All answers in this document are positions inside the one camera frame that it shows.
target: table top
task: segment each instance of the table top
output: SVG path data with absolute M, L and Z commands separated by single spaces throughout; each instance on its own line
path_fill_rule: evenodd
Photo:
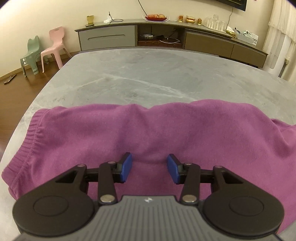
M 95 29 L 95 28 L 105 28 L 105 27 L 110 27 L 110 26 L 137 25 L 137 24 L 164 24 L 164 25 L 182 27 L 182 28 L 190 29 L 190 30 L 196 30 L 196 31 L 200 31 L 200 32 L 208 33 L 208 34 L 214 34 L 214 35 L 218 35 L 220 37 L 227 38 L 230 41 L 239 43 L 241 45 L 246 45 L 250 48 L 253 48 L 253 49 L 267 55 L 267 53 L 262 51 L 262 49 L 259 49 L 256 45 L 249 44 L 247 42 L 233 38 L 227 33 L 217 31 L 214 29 L 210 29 L 210 28 L 207 28 L 203 25 L 198 25 L 196 23 L 190 24 L 190 23 L 179 22 L 179 21 L 170 21 L 170 20 L 167 22 L 149 22 L 149 21 L 144 20 L 143 18 L 142 19 L 124 19 L 121 22 L 111 22 L 111 23 L 98 22 L 98 23 L 94 23 L 94 26 L 90 26 L 90 27 L 83 26 L 81 28 L 76 29 L 75 31 L 80 32 L 80 31 L 85 31 L 85 30 L 90 30 L 90 29 Z
M 150 108 L 169 102 L 221 99 L 250 103 L 268 117 L 296 124 L 296 88 L 260 69 L 197 52 L 172 49 L 115 49 L 75 55 L 48 82 L 14 131 L 0 171 L 21 146 L 33 114 L 41 108 L 93 103 L 136 103 Z M 0 241 L 19 233 L 14 199 L 0 179 Z

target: sheer white curtain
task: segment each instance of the sheer white curtain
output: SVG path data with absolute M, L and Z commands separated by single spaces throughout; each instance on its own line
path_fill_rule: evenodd
M 276 61 L 274 53 L 281 49 L 283 42 L 280 39 L 285 35 L 291 39 L 291 44 L 285 56 L 288 65 L 282 78 L 296 84 L 296 56 L 294 51 L 296 43 L 296 8 L 287 0 L 274 0 L 269 30 L 263 46 L 263 51 L 269 54 L 265 66 L 273 66 Z

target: silver screw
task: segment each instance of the silver screw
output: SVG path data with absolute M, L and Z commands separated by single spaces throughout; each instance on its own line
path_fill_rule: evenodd
M 182 197 L 182 200 L 184 202 L 192 203 L 197 201 L 197 197 L 193 195 L 185 195 Z
M 113 202 L 115 200 L 115 197 L 113 195 L 106 194 L 106 195 L 101 196 L 100 200 L 103 203 L 111 203 L 111 202 Z

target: beige wall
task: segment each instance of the beige wall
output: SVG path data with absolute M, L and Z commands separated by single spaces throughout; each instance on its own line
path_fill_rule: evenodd
M 178 15 L 206 18 L 213 14 L 228 21 L 231 7 L 215 0 L 140 0 L 147 14 L 162 13 L 175 20 Z M 229 25 L 249 30 L 259 36 L 262 48 L 268 30 L 274 0 L 247 0 L 246 12 L 235 9 Z M 74 29 L 87 24 L 86 16 L 94 15 L 95 22 L 107 18 L 142 18 L 143 11 L 137 0 L 10 0 L 0 9 L 0 76 L 20 68 L 20 58 L 27 52 L 27 41 L 40 37 L 49 47 L 50 29 L 64 26 L 64 43 L 70 52 L 79 51 Z

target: ribbed cuff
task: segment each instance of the ribbed cuff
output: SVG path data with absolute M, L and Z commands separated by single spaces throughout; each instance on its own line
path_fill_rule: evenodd
M 31 156 L 37 130 L 39 128 L 42 117 L 47 111 L 49 111 L 49 109 L 40 109 L 33 115 L 28 127 L 25 140 L 23 141 L 17 153 L 14 155 L 14 157 L 11 159 L 9 164 L 2 172 L 2 179 L 9 186 L 8 190 L 14 199 L 18 198 L 18 195 L 14 192 L 14 187 L 16 186 L 21 175 L 26 171 L 28 167 L 28 159 Z

